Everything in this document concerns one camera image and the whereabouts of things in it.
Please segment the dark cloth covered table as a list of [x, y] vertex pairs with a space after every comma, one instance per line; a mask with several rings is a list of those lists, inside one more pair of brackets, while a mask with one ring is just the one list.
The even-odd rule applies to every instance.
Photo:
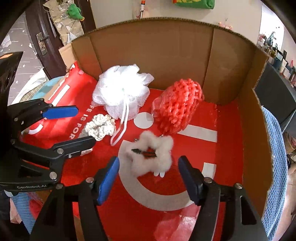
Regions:
[[277, 119], [281, 131], [295, 137], [295, 89], [270, 63], [266, 64], [255, 93], [261, 105]]

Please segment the cream crochet scrunchie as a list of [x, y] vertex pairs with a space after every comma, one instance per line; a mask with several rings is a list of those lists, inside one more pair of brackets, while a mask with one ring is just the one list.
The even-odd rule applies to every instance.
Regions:
[[79, 138], [92, 136], [96, 141], [103, 140], [106, 136], [112, 136], [116, 131], [115, 119], [110, 115], [97, 114], [84, 126]]

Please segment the dark brown door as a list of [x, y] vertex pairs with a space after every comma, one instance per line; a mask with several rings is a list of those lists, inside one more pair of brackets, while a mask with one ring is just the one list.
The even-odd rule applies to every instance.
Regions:
[[[84, 20], [69, 17], [71, 4], [81, 10]], [[90, 1], [32, 1], [25, 15], [37, 58], [49, 79], [66, 74], [59, 49], [96, 28]]]

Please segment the pink plush toy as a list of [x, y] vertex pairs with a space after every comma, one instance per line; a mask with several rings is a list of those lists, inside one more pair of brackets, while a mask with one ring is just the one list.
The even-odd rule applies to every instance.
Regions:
[[222, 27], [222, 28], [225, 28], [227, 30], [232, 30], [233, 29], [233, 27], [231, 25], [226, 25], [226, 24], [223, 24], [222, 22], [219, 22], [218, 26]]

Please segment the green plush toy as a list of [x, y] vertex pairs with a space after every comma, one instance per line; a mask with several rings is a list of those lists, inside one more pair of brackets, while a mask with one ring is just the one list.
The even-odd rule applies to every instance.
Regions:
[[66, 13], [74, 20], [84, 21], [84, 17], [81, 15], [81, 9], [75, 4], [70, 4]]

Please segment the white mesh bath pouf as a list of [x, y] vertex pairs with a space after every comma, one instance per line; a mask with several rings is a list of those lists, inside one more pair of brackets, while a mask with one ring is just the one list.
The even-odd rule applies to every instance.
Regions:
[[139, 73], [135, 64], [112, 66], [99, 75], [92, 94], [92, 103], [102, 105], [107, 113], [120, 124], [110, 139], [114, 146], [127, 129], [127, 122], [134, 119], [149, 97], [148, 85], [154, 80], [149, 73]]

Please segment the cosmetics clutter on table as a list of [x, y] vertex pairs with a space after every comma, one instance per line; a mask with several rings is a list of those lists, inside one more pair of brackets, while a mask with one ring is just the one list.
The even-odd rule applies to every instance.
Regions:
[[290, 85], [295, 89], [295, 65], [293, 61], [289, 64], [287, 61], [287, 52], [282, 53], [278, 49], [278, 45], [273, 46], [274, 32], [270, 37], [266, 37], [265, 34], [259, 34], [257, 39], [257, 46], [261, 48], [265, 53], [269, 55], [269, 63], [275, 68], [275, 70], [285, 79], [287, 79]]

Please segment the blue knitted blanket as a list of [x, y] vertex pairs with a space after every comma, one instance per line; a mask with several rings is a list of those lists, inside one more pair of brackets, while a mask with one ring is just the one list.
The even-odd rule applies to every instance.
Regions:
[[268, 240], [273, 240], [280, 223], [287, 191], [287, 154], [278, 120], [265, 107], [261, 109], [267, 126], [273, 171], [273, 181], [267, 194], [262, 223]]

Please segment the cardboard box with red lining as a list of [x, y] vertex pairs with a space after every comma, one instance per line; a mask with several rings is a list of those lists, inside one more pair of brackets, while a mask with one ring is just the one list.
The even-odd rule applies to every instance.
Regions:
[[272, 183], [266, 123], [254, 92], [268, 56], [229, 30], [175, 19], [146, 19], [98, 29], [72, 43], [77, 79], [60, 100], [72, 118], [42, 120], [26, 141], [41, 147], [77, 139], [91, 117], [95, 78], [138, 64], [154, 80], [140, 111], [109, 138], [67, 160], [32, 229], [31, 240], [75, 240], [66, 210], [100, 213], [114, 240], [265, 240], [261, 215]]

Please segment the white fluffy star scrunchie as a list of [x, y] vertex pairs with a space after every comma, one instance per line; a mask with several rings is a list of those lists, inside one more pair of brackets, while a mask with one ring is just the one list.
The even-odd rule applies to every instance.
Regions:
[[131, 159], [131, 171], [135, 177], [149, 172], [163, 178], [171, 168], [171, 151], [174, 145], [171, 136], [156, 136], [151, 131], [144, 131], [139, 138], [128, 144], [126, 155]]

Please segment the mop stick orange tip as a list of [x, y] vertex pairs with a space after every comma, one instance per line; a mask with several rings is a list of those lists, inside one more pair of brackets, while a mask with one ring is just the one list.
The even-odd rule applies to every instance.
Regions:
[[144, 15], [145, 0], [141, 0], [140, 3], [140, 15], [139, 18], [142, 19]]

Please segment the red mesh bath pouf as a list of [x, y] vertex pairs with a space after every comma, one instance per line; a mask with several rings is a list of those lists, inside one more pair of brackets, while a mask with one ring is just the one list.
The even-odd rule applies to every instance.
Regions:
[[163, 135], [184, 130], [200, 102], [204, 101], [201, 85], [192, 79], [180, 79], [152, 102], [152, 116]]

